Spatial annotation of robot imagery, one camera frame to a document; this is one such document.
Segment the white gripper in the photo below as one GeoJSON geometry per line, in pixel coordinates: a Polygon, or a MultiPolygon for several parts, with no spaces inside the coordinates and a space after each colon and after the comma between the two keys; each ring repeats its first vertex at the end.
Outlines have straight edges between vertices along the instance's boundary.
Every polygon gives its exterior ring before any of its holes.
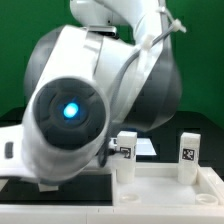
{"type": "Polygon", "coordinates": [[[40,134],[36,127],[0,127],[0,179],[40,180],[40,134]]]}

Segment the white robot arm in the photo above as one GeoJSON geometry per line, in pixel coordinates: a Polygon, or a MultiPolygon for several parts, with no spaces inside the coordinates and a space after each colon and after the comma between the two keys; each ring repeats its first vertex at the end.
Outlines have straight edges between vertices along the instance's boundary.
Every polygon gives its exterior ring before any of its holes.
{"type": "Polygon", "coordinates": [[[0,127],[0,178],[59,185],[92,159],[105,165],[121,126],[149,131],[181,98],[166,0],[70,0],[76,25],[43,36],[29,59],[27,106],[0,127]]]}

